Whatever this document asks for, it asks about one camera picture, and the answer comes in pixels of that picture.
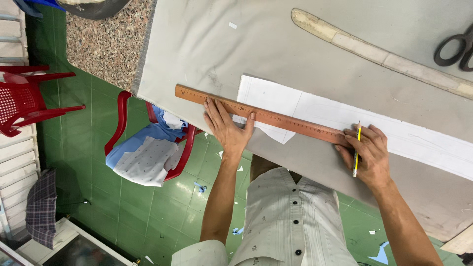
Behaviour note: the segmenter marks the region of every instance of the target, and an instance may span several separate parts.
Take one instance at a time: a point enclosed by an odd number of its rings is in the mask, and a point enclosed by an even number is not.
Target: finger
[[[381,139],[381,136],[376,134],[374,131],[371,129],[362,126],[361,127],[361,134],[368,137],[369,140],[380,150],[384,150],[385,144],[383,143],[383,140]]]
[[[250,136],[253,134],[253,127],[254,127],[254,113],[251,113],[246,120],[246,126],[245,126],[245,132],[247,134],[250,134]]]
[[[212,119],[210,119],[209,115],[204,113],[204,120],[209,126],[209,128],[212,130],[212,133],[215,135],[215,125],[212,122]]]
[[[343,159],[343,162],[345,163],[345,166],[347,167],[348,170],[353,169],[353,155],[347,150],[347,148],[340,146],[340,145],[335,145],[335,149],[340,153],[340,156]]]
[[[343,132],[345,132],[346,135],[350,135],[353,138],[357,139],[356,131],[351,130],[351,129],[345,129],[343,130]],[[376,149],[378,149],[376,146],[373,145],[373,143],[371,142],[371,140],[369,140],[368,137],[363,135],[363,131],[361,131],[361,136],[359,138],[359,141],[363,143],[364,145],[366,145],[368,149],[370,149],[370,151],[376,152]]]
[[[384,147],[387,147],[387,137],[386,137],[386,135],[379,128],[375,127],[372,124],[369,125],[368,128],[371,129],[374,133],[378,134],[381,137],[381,140],[383,141]]]
[[[230,118],[230,115],[228,114],[228,112],[225,110],[225,107],[223,107],[222,103],[215,99],[215,106],[217,107],[219,113],[220,113],[220,116],[222,117],[222,120],[225,124],[233,124],[233,121],[232,119]]]
[[[373,154],[369,149],[369,145],[362,143],[351,135],[345,135],[345,139],[355,148],[355,150],[361,157],[363,157],[364,160],[370,160],[373,158]]]
[[[224,125],[219,111],[217,110],[217,108],[213,104],[213,101],[210,98],[207,98],[207,105],[205,106],[205,111],[207,111],[207,114],[210,116],[210,119],[212,119],[215,128],[222,127]]]

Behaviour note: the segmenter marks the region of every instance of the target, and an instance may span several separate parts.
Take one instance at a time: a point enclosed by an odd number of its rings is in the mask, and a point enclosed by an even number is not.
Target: umbrella
[[[26,200],[26,230],[38,243],[53,249],[56,233],[56,170],[43,173]]]

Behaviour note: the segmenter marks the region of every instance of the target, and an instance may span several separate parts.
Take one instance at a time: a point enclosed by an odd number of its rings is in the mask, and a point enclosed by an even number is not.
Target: scissors
[[[459,52],[449,59],[443,59],[440,57],[440,52],[448,42],[458,40],[460,41],[460,50]],[[444,41],[435,51],[434,61],[439,66],[451,66],[458,62],[460,58],[460,68],[464,71],[473,71],[473,68],[468,67],[468,62],[473,55],[473,25],[471,25],[465,34],[457,34],[448,38]]]

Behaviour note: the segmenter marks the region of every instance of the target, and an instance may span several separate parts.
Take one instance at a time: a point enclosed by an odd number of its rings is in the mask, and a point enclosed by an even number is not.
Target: gray surface
[[[425,0],[158,1],[138,96],[208,131],[203,106],[176,98],[175,85],[236,99],[240,76],[247,73],[473,142],[472,101],[344,51],[290,18],[291,10],[299,8],[381,48],[437,67],[435,48],[470,25],[472,6],[469,1]],[[472,80],[473,73],[457,68],[441,69]],[[328,143],[296,134],[282,145],[258,129],[248,149],[374,203]],[[461,211],[473,209],[473,182],[396,155],[391,155],[391,169],[429,235],[447,241],[473,223],[473,212]]]

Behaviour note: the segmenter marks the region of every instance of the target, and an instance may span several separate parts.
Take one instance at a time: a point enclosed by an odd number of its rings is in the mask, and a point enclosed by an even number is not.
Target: green tile floor
[[[202,215],[220,165],[218,141],[199,134],[185,172],[163,187],[140,186],[116,175],[107,167],[104,145],[117,125],[117,96],[121,91],[70,65],[66,58],[64,13],[38,6],[44,19],[27,16],[26,32],[31,65],[48,64],[51,72],[75,72],[76,77],[43,82],[41,90],[48,108],[85,104],[85,110],[37,124],[42,168],[57,168],[58,205],[89,199],[93,204],[58,207],[136,257],[149,256],[155,265],[170,265],[174,252],[196,243]],[[120,141],[149,123],[145,103],[128,102],[128,124]],[[231,228],[244,224],[246,188],[251,153],[240,161]],[[194,181],[208,187],[199,193]],[[367,258],[376,256],[387,240],[379,210],[339,194],[345,238],[355,259],[382,265]],[[369,230],[377,230],[370,235]],[[233,256],[241,236],[229,232],[228,257]],[[438,248],[441,243],[432,242]],[[391,248],[389,265],[395,265]],[[454,254],[439,250],[445,265],[462,265]],[[143,260],[143,265],[151,265]]]

